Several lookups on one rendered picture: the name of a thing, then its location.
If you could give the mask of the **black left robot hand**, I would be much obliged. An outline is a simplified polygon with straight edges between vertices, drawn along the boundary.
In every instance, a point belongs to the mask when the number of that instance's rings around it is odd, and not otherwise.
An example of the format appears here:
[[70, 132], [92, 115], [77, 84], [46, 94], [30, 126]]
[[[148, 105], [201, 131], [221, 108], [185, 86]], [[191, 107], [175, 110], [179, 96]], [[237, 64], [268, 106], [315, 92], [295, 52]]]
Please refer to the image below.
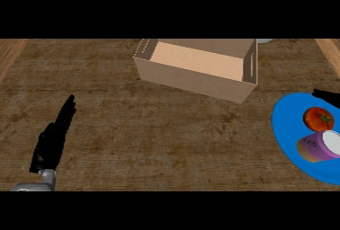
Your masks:
[[71, 95], [61, 107], [57, 120], [48, 124], [39, 136], [37, 145], [33, 151], [31, 173], [39, 173], [45, 169], [55, 170], [58, 168], [74, 113], [76, 102], [74, 95]]

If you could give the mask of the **red tomato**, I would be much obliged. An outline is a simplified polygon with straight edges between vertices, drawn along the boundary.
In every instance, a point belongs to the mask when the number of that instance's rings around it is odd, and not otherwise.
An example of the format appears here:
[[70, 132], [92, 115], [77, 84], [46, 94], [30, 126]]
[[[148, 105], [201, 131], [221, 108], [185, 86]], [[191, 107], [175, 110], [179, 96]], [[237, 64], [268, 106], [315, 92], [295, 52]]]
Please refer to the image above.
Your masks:
[[334, 128], [334, 115], [321, 107], [311, 107], [306, 110], [303, 121], [308, 128], [315, 132]]

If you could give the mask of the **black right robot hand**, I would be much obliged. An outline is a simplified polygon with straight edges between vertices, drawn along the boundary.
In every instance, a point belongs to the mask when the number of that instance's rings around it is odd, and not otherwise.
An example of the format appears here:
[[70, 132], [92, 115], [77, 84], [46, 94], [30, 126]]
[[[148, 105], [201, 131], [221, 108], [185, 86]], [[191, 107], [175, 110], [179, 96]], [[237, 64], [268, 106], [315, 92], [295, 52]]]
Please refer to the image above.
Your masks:
[[333, 93], [329, 91], [323, 91], [315, 89], [312, 95], [327, 101], [337, 109], [340, 109], [340, 93]]

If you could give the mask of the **blue plate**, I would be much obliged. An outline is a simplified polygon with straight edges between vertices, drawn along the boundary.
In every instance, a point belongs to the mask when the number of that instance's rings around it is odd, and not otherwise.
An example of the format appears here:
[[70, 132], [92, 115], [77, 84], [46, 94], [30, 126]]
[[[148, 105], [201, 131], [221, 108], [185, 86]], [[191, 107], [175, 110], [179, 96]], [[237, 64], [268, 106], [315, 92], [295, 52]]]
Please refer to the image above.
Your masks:
[[340, 133], [340, 109], [311, 93], [290, 93], [277, 101], [271, 114], [274, 137], [295, 166], [317, 180], [340, 185], [340, 159], [309, 162], [298, 152], [298, 141], [312, 134], [303, 115], [309, 108], [321, 107], [334, 116], [334, 131]]

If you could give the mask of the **open cardboard box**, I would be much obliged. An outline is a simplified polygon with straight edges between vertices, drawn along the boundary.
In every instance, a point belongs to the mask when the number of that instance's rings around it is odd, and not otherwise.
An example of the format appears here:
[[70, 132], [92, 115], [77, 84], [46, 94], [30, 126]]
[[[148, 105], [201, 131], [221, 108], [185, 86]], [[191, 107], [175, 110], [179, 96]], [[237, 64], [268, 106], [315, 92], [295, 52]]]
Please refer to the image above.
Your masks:
[[258, 39], [144, 39], [142, 80], [243, 103], [258, 87]]

